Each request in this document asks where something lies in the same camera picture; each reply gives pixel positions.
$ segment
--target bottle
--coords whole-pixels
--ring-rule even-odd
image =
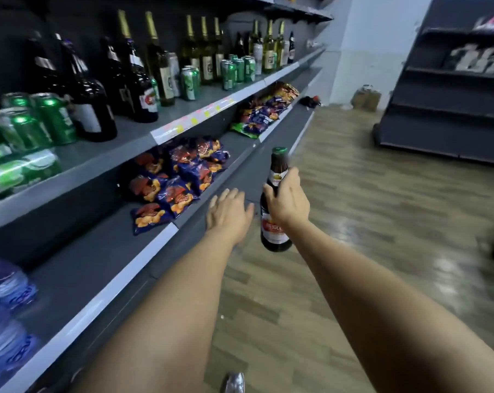
[[[273,21],[269,21],[267,26],[267,35],[263,40],[263,72],[272,73],[274,71],[274,48],[275,41],[273,39]]]
[[[237,32],[236,34],[236,43],[234,43],[234,54],[238,58],[245,56],[245,50],[243,49],[243,39],[240,32]]]
[[[289,58],[287,59],[288,63],[294,63],[294,32],[290,33],[289,37]]]
[[[21,368],[29,359],[37,339],[0,303],[0,372]]]
[[[71,118],[78,133],[93,142],[116,138],[118,131],[103,86],[92,78],[73,44],[57,33],[56,38],[65,59],[69,100],[74,109]]]
[[[124,39],[121,60],[125,67],[127,99],[132,107],[132,118],[138,123],[152,123],[158,120],[156,93],[151,79],[145,72],[134,41],[131,39],[125,11],[119,9],[118,18]]]
[[[181,46],[181,64],[191,65],[200,70],[200,49],[196,43],[194,32],[192,31],[191,16],[187,15],[187,37]]]
[[[212,58],[213,72],[216,81],[221,81],[221,61],[224,60],[224,34],[220,30],[220,22],[215,18],[215,46],[214,58]]]
[[[31,303],[36,297],[36,286],[16,265],[0,259],[0,301],[9,309]]]
[[[58,74],[54,64],[48,59],[47,52],[41,44],[41,34],[34,32],[34,37],[28,39],[29,52],[32,59],[29,78],[31,93],[52,92],[64,98],[67,94],[65,81]]]
[[[278,196],[278,185],[289,170],[287,164],[287,148],[273,148],[270,158],[270,173],[267,178],[267,184],[273,188],[274,195]],[[293,242],[283,232],[282,228],[270,218],[265,193],[262,193],[260,198],[260,208],[262,218],[260,237],[263,246],[272,252],[287,251],[293,245]]]
[[[249,55],[254,55],[254,45],[258,43],[258,20],[255,19],[252,26],[252,32],[249,34]]]
[[[111,110],[116,114],[131,116],[131,107],[127,99],[126,79],[123,64],[114,51],[114,45],[108,37],[101,40],[103,51],[106,56],[103,86],[109,100]]]
[[[154,21],[152,20],[152,12],[145,13],[147,21],[147,29],[151,40],[146,45],[147,66],[149,74],[155,79],[158,87],[159,102],[162,106],[174,105],[174,90],[172,89],[171,68],[169,66],[168,53],[159,46],[158,34]]]
[[[283,61],[283,52],[284,52],[284,43],[285,43],[285,40],[283,39],[283,30],[284,30],[284,22],[282,20],[282,22],[280,23],[280,30],[279,30],[279,35],[278,35],[278,38],[276,39],[276,47],[275,47],[275,50],[276,50],[276,58],[275,58],[275,65],[276,65],[276,69],[279,69],[280,67],[282,67],[282,61]]]
[[[209,41],[209,34],[207,33],[207,21],[204,16],[201,17],[201,83],[203,85],[212,84],[214,81],[212,55],[212,44]]]

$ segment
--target wine bottle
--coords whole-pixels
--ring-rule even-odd
[[[158,34],[152,19],[152,12],[145,13],[147,28],[151,40],[146,46],[147,66],[149,74],[155,78],[159,90],[159,102],[162,106],[174,105],[174,91],[172,90],[171,69],[169,67],[169,58],[158,43]]]
[[[207,21],[204,16],[201,17],[201,83],[203,85],[211,84],[214,81],[213,63],[212,63],[212,44],[209,41],[207,33]]]
[[[278,34],[278,38],[276,39],[276,45],[275,45],[275,61],[274,61],[274,66],[278,70],[280,67],[282,67],[282,60],[283,60],[283,51],[284,51],[284,42],[285,40],[283,39],[283,31],[284,31],[284,22],[283,20],[280,22],[280,30]]]
[[[214,76],[215,80],[221,80],[221,61],[224,59],[224,35],[220,31],[220,22],[218,18],[215,18],[215,46],[214,46],[214,58],[212,58],[212,63],[214,64]]]
[[[234,53],[238,58],[245,56],[245,50],[243,48],[243,39],[240,32],[236,34],[236,43],[234,43]]]
[[[200,49],[192,31],[192,19],[190,15],[187,15],[187,37],[181,46],[181,63],[183,66],[191,65],[198,68],[198,70],[200,69]]]
[[[116,114],[131,116],[131,107],[127,100],[126,79],[123,72],[123,64],[114,51],[114,45],[108,37],[101,40],[105,53],[105,69],[103,86],[109,100],[111,109]]]
[[[67,94],[64,79],[58,74],[54,64],[48,59],[47,52],[41,44],[41,34],[34,32],[28,39],[31,64],[29,78],[32,93],[52,92],[63,98]]]
[[[273,39],[273,21],[269,21],[267,26],[267,35],[263,40],[263,72],[272,73],[274,71],[274,47]]]
[[[124,38],[121,60],[125,67],[127,98],[132,107],[132,118],[139,123],[152,123],[158,120],[156,93],[132,41],[125,11],[119,9],[118,18]]]
[[[56,38],[65,60],[68,95],[74,107],[71,118],[79,134],[93,142],[116,138],[116,124],[103,86],[92,78],[73,44],[62,40],[59,34]]]
[[[289,37],[289,58],[287,59],[288,63],[294,63],[294,53],[294,32],[291,32]]]
[[[260,40],[258,37],[258,20],[255,19],[252,26],[252,32],[249,36],[249,55],[253,55],[254,45]]]

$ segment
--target brown glass bottle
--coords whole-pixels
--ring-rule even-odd
[[[278,196],[278,186],[288,170],[287,148],[273,148],[267,184],[273,188],[275,196]],[[263,246],[272,252],[287,251],[293,245],[293,242],[283,232],[282,228],[275,224],[270,218],[269,207],[267,206],[267,200],[265,199],[264,193],[262,193],[260,198],[260,208],[262,218],[260,237]]]

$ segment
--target laminate floor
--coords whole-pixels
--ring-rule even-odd
[[[494,167],[376,148],[367,112],[319,108],[291,163],[310,219],[452,311],[494,349]],[[259,221],[225,272],[205,376],[247,393],[373,391],[302,258],[265,250]]]

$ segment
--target right hand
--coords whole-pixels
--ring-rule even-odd
[[[278,196],[268,184],[263,185],[270,217],[283,229],[309,220],[310,204],[300,185],[296,167],[291,167],[278,186]]]

